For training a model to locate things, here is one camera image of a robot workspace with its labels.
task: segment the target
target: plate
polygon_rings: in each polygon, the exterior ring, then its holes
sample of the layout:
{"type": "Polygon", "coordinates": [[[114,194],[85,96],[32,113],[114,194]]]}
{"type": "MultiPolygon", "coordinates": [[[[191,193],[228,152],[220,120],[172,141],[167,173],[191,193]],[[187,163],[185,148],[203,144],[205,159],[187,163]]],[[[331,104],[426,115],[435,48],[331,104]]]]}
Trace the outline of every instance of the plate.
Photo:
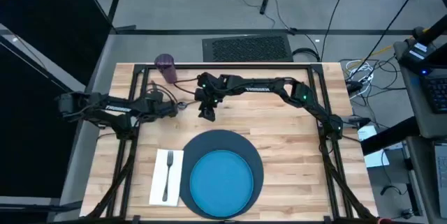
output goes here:
{"type": "Polygon", "coordinates": [[[232,151],[205,154],[190,177],[194,202],[205,213],[218,218],[241,211],[253,193],[253,174],[247,162],[232,151]]]}

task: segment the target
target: gray floor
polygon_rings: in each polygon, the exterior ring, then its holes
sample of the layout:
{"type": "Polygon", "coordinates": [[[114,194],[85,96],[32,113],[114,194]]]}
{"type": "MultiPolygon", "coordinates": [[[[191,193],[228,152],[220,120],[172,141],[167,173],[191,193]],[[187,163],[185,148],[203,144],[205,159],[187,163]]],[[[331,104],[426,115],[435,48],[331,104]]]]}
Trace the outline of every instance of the gray floor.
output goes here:
{"type": "MultiPolygon", "coordinates": [[[[261,0],[246,0],[256,4],[261,0]]],[[[112,0],[98,0],[107,13],[112,0]]],[[[299,29],[326,29],[330,14],[336,0],[278,0],[281,16],[289,26],[299,29]]],[[[341,0],[335,13],[332,29],[385,29],[404,0],[341,0]]],[[[412,29],[415,26],[429,27],[442,15],[447,8],[441,0],[410,0],[392,29],[412,29]]],[[[276,20],[275,28],[283,28],[278,20],[274,1],[270,0],[267,14],[276,20]]],[[[116,27],[136,24],[138,29],[267,29],[272,22],[259,15],[255,8],[244,5],[240,0],[120,0],[113,24],[116,27]]],[[[317,44],[321,52],[323,36],[309,35],[312,40],[320,40],[317,44]]],[[[211,36],[110,36],[103,52],[101,65],[98,67],[98,77],[95,91],[107,92],[113,69],[118,62],[151,62],[161,53],[169,53],[179,62],[200,62],[202,58],[201,40],[203,38],[223,37],[211,36]]],[[[292,49],[297,47],[312,47],[304,36],[289,36],[292,49]]],[[[385,36],[378,50],[404,40],[406,36],[385,36]]],[[[359,59],[366,57],[372,49],[378,36],[328,36],[325,46],[325,61],[341,59],[359,59]]],[[[437,43],[445,43],[446,37],[437,43]]],[[[392,51],[376,56],[375,59],[388,59],[392,51]]],[[[297,55],[295,61],[313,61],[307,55],[297,55]]],[[[392,73],[376,71],[373,84],[383,87],[393,78],[392,73]]],[[[393,85],[402,87],[401,77],[393,85]]],[[[391,91],[370,99],[377,121],[386,126],[413,115],[406,91],[391,91]]],[[[356,114],[370,117],[368,109],[353,104],[356,114]]],[[[79,155],[83,149],[91,155],[91,145],[77,147],[79,155]]],[[[399,153],[391,153],[396,166],[392,171],[402,172],[402,159],[399,153]]],[[[88,164],[79,163],[74,156],[72,167],[79,178],[72,184],[80,185],[77,194],[85,189],[85,174],[88,176],[88,164]]],[[[387,192],[384,196],[379,191],[386,184],[383,180],[383,170],[369,171],[374,189],[374,197],[383,217],[399,216],[400,211],[409,208],[408,195],[399,196],[387,192]]],[[[407,182],[405,176],[399,176],[395,185],[404,188],[407,182]]]]}

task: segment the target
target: fork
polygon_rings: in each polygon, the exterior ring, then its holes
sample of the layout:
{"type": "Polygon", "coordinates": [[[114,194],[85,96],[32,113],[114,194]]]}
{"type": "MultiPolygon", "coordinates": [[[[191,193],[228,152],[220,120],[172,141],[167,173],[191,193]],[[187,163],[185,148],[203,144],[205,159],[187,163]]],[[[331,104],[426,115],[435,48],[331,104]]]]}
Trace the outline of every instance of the fork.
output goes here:
{"type": "Polygon", "coordinates": [[[163,201],[168,200],[168,182],[169,182],[169,170],[170,167],[173,165],[174,162],[174,151],[168,151],[168,161],[166,165],[168,166],[168,175],[166,176],[166,186],[165,186],[165,192],[163,193],[163,201]]]}

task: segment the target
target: purple cup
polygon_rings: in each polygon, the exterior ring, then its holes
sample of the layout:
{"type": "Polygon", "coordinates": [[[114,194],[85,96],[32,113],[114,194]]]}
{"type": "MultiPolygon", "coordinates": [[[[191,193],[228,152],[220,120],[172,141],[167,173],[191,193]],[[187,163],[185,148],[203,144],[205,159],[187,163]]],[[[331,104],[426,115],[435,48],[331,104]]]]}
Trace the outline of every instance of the purple cup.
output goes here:
{"type": "Polygon", "coordinates": [[[177,81],[173,56],[169,54],[160,54],[155,58],[154,64],[168,84],[173,84],[177,81]]]}

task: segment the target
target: round placemat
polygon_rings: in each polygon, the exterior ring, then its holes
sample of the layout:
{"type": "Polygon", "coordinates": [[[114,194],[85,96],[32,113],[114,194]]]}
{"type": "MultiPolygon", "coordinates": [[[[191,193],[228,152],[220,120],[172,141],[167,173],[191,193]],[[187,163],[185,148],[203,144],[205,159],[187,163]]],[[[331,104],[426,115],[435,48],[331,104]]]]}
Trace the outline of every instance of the round placemat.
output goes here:
{"type": "Polygon", "coordinates": [[[239,212],[250,200],[253,174],[241,156],[232,151],[212,151],[197,161],[189,186],[202,211],[227,217],[239,212]]]}
{"type": "Polygon", "coordinates": [[[224,220],[245,213],[253,206],[261,193],[264,171],[261,157],[256,148],[245,137],[229,130],[210,130],[195,136],[184,148],[180,197],[192,212],[204,218],[224,220]],[[251,170],[253,191],[248,202],[235,214],[229,216],[213,216],[203,211],[194,201],[191,194],[191,173],[196,163],[206,154],[213,151],[231,151],[240,156],[251,170]]]}

